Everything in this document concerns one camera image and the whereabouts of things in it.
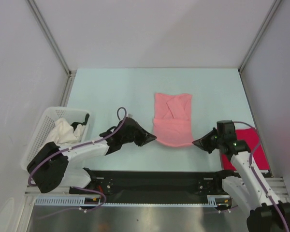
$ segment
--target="red towel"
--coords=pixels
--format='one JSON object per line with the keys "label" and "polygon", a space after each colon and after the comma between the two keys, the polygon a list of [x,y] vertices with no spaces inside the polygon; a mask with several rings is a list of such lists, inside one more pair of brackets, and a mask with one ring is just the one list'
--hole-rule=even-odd
{"label": "red towel", "polygon": [[[258,134],[253,128],[246,129],[246,130],[236,130],[235,132],[236,132],[237,139],[245,140],[251,150],[254,149],[255,146],[259,142]],[[261,146],[259,146],[258,149],[255,151],[253,157],[260,170],[270,169],[267,163],[267,160],[265,158],[264,151]],[[225,154],[222,154],[222,162],[223,162],[223,167],[225,170],[233,170],[233,171],[236,170],[233,167],[233,165],[228,161],[228,158]]]}

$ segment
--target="basket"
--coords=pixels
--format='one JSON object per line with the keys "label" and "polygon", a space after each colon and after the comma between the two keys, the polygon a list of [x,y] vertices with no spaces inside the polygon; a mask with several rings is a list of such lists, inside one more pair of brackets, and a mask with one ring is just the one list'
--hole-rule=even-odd
{"label": "basket", "polygon": [[[90,114],[90,112],[86,110],[78,110],[67,107],[47,108],[43,112],[42,117],[34,131],[33,137],[28,145],[26,153],[21,160],[22,169],[27,170],[28,164],[37,155],[48,134],[55,127],[56,120],[58,120],[59,118],[65,118],[69,124],[72,124],[73,122],[83,122],[86,114]],[[88,128],[89,122],[84,129],[81,142],[85,140]]]}

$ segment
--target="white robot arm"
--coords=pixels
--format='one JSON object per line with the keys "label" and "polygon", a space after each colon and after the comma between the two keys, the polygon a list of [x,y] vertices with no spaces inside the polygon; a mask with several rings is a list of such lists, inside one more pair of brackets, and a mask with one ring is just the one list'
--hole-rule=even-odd
{"label": "white robot arm", "polygon": [[234,122],[217,122],[217,129],[213,128],[193,144],[208,153],[219,149],[238,171],[242,180],[224,176],[222,188],[247,216],[250,232],[290,231],[290,203],[282,203],[270,188],[247,143],[237,140]]}

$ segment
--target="table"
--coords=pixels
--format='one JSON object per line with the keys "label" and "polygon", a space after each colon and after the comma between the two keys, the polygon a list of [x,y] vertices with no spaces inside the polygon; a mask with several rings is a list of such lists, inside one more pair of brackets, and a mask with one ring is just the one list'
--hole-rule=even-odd
{"label": "table", "polygon": [[[87,139],[116,126],[116,110],[121,106],[151,132],[155,92],[193,95],[191,117],[195,139],[208,133],[219,120],[254,125],[237,69],[79,69],[67,106],[91,112]],[[156,141],[143,147],[123,145],[118,152],[87,160],[86,166],[125,171],[214,172],[222,169],[218,151],[207,154],[195,146],[170,148]]]}

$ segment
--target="white enclosure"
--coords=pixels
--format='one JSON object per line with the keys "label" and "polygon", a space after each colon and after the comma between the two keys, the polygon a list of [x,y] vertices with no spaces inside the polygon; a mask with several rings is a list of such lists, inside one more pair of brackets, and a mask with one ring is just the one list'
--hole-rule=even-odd
{"label": "white enclosure", "polygon": [[34,128],[45,108],[67,103],[68,72],[80,68],[241,68],[290,194],[290,0],[0,0],[0,231],[15,231],[24,207],[20,160]]}
{"label": "white enclosure", "polygon": [[273,0],[37,0],[71,70],[238,68]]}

